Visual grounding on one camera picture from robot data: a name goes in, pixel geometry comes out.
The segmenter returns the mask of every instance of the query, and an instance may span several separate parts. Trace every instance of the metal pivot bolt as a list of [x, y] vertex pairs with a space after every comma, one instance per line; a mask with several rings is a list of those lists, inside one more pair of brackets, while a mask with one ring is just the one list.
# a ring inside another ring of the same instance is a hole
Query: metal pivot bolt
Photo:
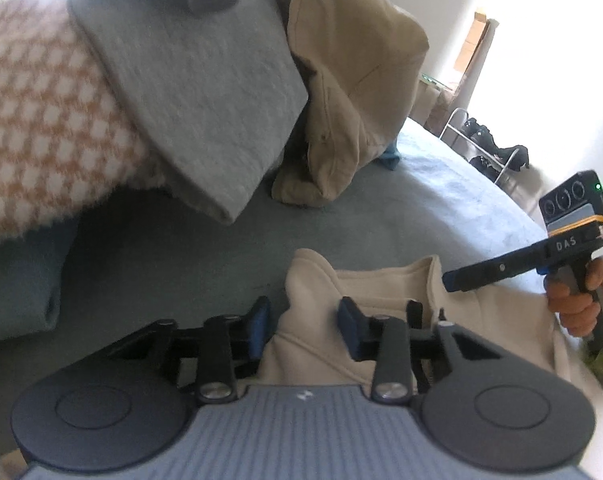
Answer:
[[408, 388], [401, 383], [382, 383], [377, 384], [375, 393], [382, 399], [396, 400], [408, 395]]
[[199, 391], [202, 397], [209, 400], [225, 399], [232, 394], [230, 386], [225, 383], [206, 383]]

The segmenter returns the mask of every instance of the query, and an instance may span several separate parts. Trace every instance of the camera lens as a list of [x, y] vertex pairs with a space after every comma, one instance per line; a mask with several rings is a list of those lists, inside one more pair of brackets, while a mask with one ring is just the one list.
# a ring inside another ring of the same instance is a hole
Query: camera lens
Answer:
[[559, 193], [557, 193], [557, 196], [555, 197], [555, 202], [557, 202], [557, 207], [560, 211], [567, 211], [568, 209], [570, 209], [572, 199], [570, 197], [568, 189], [563, 189]]
[[584, 184], [582, 184], [578, 180], [576, 180], [575, 182], [573, 182], [573, 196], [577, 200], [581, 200], [585, 196], [585, 187], [584, 187]]
[[543, 211], [546, 213], [547, 218], [550, 218], [555, 214], [555, 204], [553, 204], [552, 200], [546, 200], [546, 202], [544, 202]]

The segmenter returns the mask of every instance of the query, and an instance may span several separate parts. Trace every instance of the bed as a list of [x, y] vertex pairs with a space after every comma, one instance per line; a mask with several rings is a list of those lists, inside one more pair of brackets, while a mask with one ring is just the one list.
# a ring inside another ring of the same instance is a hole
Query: bed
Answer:
[[[264, 181], [231, 226], [161, 191], [121, 190], [86, 212], [62, 274], [49, 333], [0, 342], [0, 454], [15, 447], [10, 407], [29, 384], [159, 318], [198, 326], [267, 295], [281, 313], [297, 248], [338, 269], [405, 266], [437, 253], [454, 269], [536, 242], [545, 232], [447, 145], [407, 120], [395, 171], [363, 168], [322, 209], [275, 202]], [[541, 291], [534, 272], [509, 286]]]

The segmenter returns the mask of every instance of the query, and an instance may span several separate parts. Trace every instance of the checkered blanket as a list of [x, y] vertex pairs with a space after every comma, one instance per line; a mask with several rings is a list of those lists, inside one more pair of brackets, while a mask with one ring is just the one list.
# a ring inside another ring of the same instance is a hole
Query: checkered blanket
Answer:
[[0, 238], [67, 216], [152, 169], [66, 0], [0, 0]]

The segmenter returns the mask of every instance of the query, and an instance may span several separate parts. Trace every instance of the human hand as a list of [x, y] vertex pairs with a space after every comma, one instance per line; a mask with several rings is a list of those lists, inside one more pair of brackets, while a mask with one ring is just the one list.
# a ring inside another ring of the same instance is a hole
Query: human hand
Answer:
[[[588, 290], [603, 290], [603, 256], [590, 262], [587, 268], [585, 286]], [[597, 315], [601, 307], [593, 302], [590, 294], [572, 294], [562, 282], [544, 281], [548, 308], [559, 314], [559, 321], [574, 337], [590, 334], [597, 325]]]

